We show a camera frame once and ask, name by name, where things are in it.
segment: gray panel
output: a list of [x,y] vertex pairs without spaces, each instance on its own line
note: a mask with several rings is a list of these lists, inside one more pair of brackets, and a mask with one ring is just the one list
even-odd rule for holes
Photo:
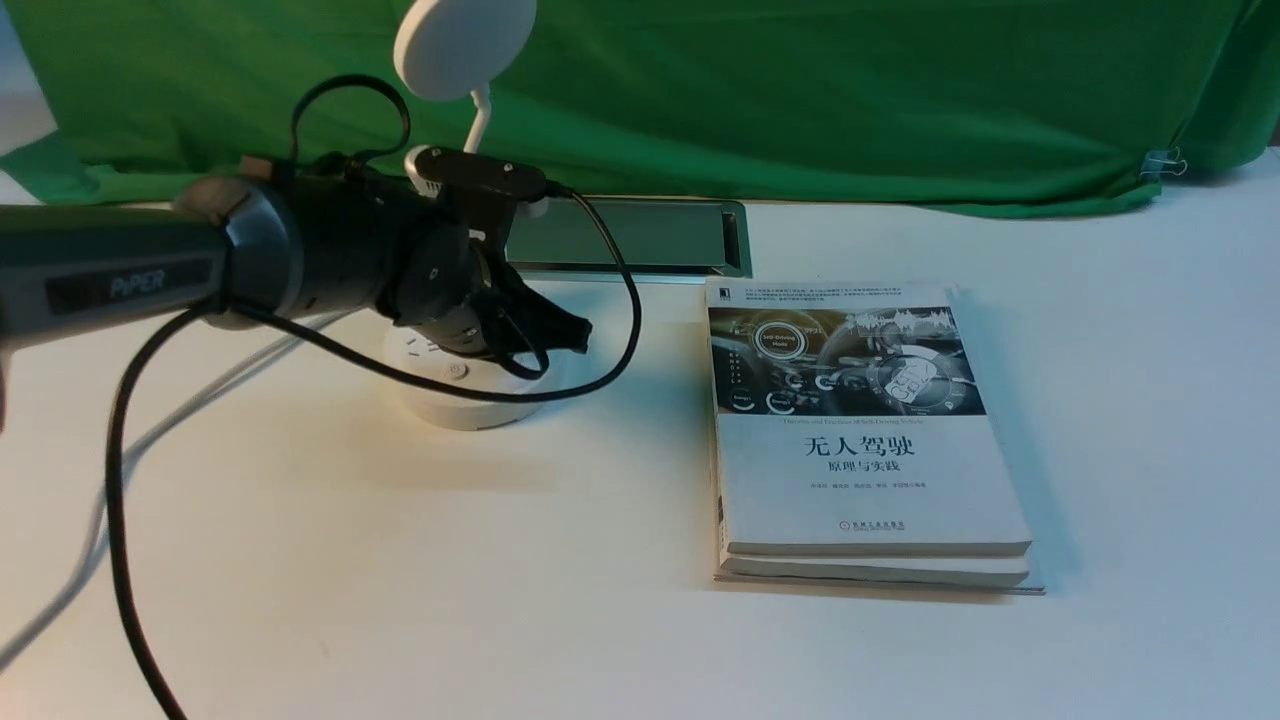
[[[748,277],[741,204],[716,200],[593,199],[632,270],[641,275]],[[522,272],[612,274],[613,259],[590,219],[553,201],[538,219],[517,218],[507,258]]]

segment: white cable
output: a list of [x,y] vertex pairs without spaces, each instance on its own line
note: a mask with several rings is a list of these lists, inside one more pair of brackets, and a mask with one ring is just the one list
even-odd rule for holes
[[[326,315],[312,322],[310,327],[320,331],[349,314],[351,313],[338,313]],[[207,407],[215,400],[251,380],[259,373],[271,366],[275,361],[292,352],[301,343],[301,340],[285,336],[259,350],[253,355],[250,355],[244,360],[241,360],[232,369],[227,370],[219,375],[218,379],[201,388],[200,392],[193,395],[177,410],[170,413],[165,416],[165,419],[160,420],[154,428],[134,441],[133,445],[124,451],[123,474],[125,489],[128,489],[129,480],[133,477],[133,469],[137,466],[138,461],[142,460],[142,456],[147,452],[147,450],[156,443],[156,441],[196,413]],[[65,611],[67,607],[70,606],[70,603],[79,596],[81,591],[84,589],[84,585],[88,584],[88,580],[102,564],[102,559],[106,556],[109,547],[106,529],[102,527],[105,511],[106,496],[102,489],[99,489],[97,500],[93,503],[93,515],[90,518],[88,532],[84,534],[84,544],[81,547],[81,555],[79,560],[76,562],[76,568],[72,570],[67,583],[63,584],[61,589],[58,591],[49,603],[45,605],[45,607],[17,634],[14,634],[13,638],[0,646],[0,674],[4,674],[4,671],[8,670],[9,666],[13,665],[13,662],[18,660],[18,657],[26,652],[28,647],[31,647],[31,643],[36,642],[36,638],[49,629],[49,626],[54,624],[54,620],[58,620],[63,611]]]

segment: black cable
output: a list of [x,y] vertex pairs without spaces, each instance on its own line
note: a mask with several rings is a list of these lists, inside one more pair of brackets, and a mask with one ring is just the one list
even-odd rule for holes
[[406,373],[403,370],[392,368],[390,365],[379,363],[378,360],[374,360],[367,355],[362,355],[347,347],[346,345],[342,345],[340,342],[329,338],[306,325],[274,315],[270,310],[265,310],[256,305],[233,301],[230,305],[230,310],[233,313],[244,315],[246,318],[261,323],[264,325],[270,325],[278,331],[289,333],[300,340],[315,345],[316,347],[324,350],[325,352],[337,355],[338,357],[342,357],[343,360],[353,365],[364,368],[371,373],[383,375],[384,378],[390,378],[396,382],[404,383],[407,386],[412,386],[421,389],[430,389],[434,392],[442,392],[444,395],[452,395],[454,397],[462,397],[465,400],[475,400],[480,402],[527,404],[527,402],[549,402],[554,400],[568,400],[571,397],[581,397],[590,392],[595,392],[602,387],[616,380],[618,375],[621,375],[622,372],[627,369],[627,365],[631,364],[632,356],[635,356],[636,345],[639,345],[640,342],[640,323],[641,323],[640,291],[636,288],[635,278],[631,277],[631,270],[627,268],[626,260],[622,259],[622,251],[618,250],[618,243],[617,241],[613,240],[613,233],[609,232],[609,228],[604,224],[604,220],[600,218],[599,213],[595,211],[595,208],[591,206],[591,202],[588,201],[581,195],[579,195],[577,191],[575,190],[559,186],[557,186],[557,188],[563,196],[570,197],[575,202],[577,202],[577,205],[582,208],[582,210],[585,210],[586,214],[591,218],[591,223],[595,224],[595,229],[599,231],[600,237],[604,240],[604,243],[609,247],[609,254],[613,255],[613,261],[618,266],[618,273],[622,275],[622,282],[627,287],[627,295],[631,296],[631,334],[627,337],[627,346],[622,351],[622,356],[618,359],[617,364],[614,364],[608,373],[600,375],[599,378],[589,383],[566,389],[556,389],[549,392],[532,392],[525,395],[509,393],[509,392],[489,392],[483,389],[458,387],[448,383],[442,383],[439,380],[424,378],[420,375],[415,375],[412,373]]
[[[609,228],[604,224],[604,220],[595,211],[595,208],[591,206],[590,201],[567,187],[554,186],[554,191],[557,195],[572,199],[591,218],[591,223],[599,231],[600,237],[609,249],[609,254],[613,255],[613,261],[618,266],[622,282],[627,287],[627,295],[631,297],[631,333],[627,337],[627,346],[622,351],[622,357],[618,359],[617,364],[608,373],[589,383],[567,389],[529,395],[485,392],[451,386],[384,365],[306,325],[279,318],[256,305],[233,301],[230,310],[298,337],[366,370],[422,389],[486,402],[548,402],[588,395],[616,380],[627,365],[631,364],[636,346],[640,342],[640,291],[636,288],[635,278],[631,277],[631,270],[627,268],[626,260],[622,259],[622,251],[618,250],[618,245],[613,240],[613,233],[609,232]],[[106,488],[104,495],[106,496],[106,528],[111,548],[111,582],[115,587],[115,603],[120,612],[120,626],[129,641],[129,650],[133,651],[133,659],[138,665],[138,670],[142,671],[142,676],[151,688],[151,694],[155,696],[156,702],[160,703],[169,720],[187,720],[187,715],[182,711],[182,706],[178,705],[173,691],[169,689],[164,674],[156,665],[155,656],[151,655],[151,648],[147,646],[146,635],[142,632],[142,623],[138,619],[138,609],[133,601],[133,582],[129,578],[129,555],[124,528],[124,421],[129,410],[129,400],[133,397],[133,389],[137,387],[138,378],[142,375],[142,370],[147,366],[147,363],[179,331],[206,315],[221,311],[223,307],[223,304],[218,300],[206,301],[173,318],[147,340],[120,377],[106,433]]]
[[338,90],[339,87],[366,87],[381,95],[383,97],[392,101],[396,105],[396,111],[401,117],[401,137],[396,147],[388,147],[385,150],[364,150],[352,156],[352,161],[357,165],[364,165],[372,160],[374,158],[381,158],[383,155],[390,155],[402,150],[408,145],[408,137],[412,131],[412,120],[408,114],[408,105],[404,104],[404,97],[387,81],[376,78],[374,76],[365,74],[349,74],[338,76],[329,78],[320,85],[312,87],[298,100],[298,104],[293,106],[293,117],[289,119],[289,164],[298,164],[298,123],[302,120],[302,114],[307,111],[307,108],[316,101],[321,95]]
[[133,603],[133,582],[129,578],[129,551],[124,532],[124,420],[129,411],[133,388],[137,387],[143,368],[147,366],[156,351],[179,331],[218,310],[219,305],[215,301],[197,305],[165,323],[147,340],[120,377],[120,386],[115,391],[111,419],[106,429],[104,495],[106,497],[106,532],[111,548],[111,582],[115,585],[115,603],[120,611],[120,626],[124,629],[124,637],[129,641],[129,650],[133,651],[138,670],[142,671],[142,676],[151,688],[151,694],[155,696],[169,720],[186,720],[187,716],[182,712],[173,691],[169,689],[160,667],[156,666],[151,648],[147,647],[146,635],[142,633],[138,609]]

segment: lamp head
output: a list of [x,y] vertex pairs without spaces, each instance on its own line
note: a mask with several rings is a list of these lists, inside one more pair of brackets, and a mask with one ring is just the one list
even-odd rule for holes
[[417,0],[396,35],[396,73],[438,102],[485,87],[520,55],[538,0]]

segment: white lamp base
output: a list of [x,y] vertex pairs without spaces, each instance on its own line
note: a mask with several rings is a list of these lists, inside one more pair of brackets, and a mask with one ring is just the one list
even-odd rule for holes
[[[562,354],[552,352],[547,374],[536,380],[526,380],[493,363],[449,355],[412,328],[389,329],[383,342],[383,355],[388,365],[422,378],[471,389],[520,395],[554,389],[564,365]],[[517,356],[517,360],[534,366],[532,356]],[[506,425],[532,415],[543,406],[540,402],[477,402],[402,383],[394,383],[392,392],[419,418],[453,430],[483,430]]]

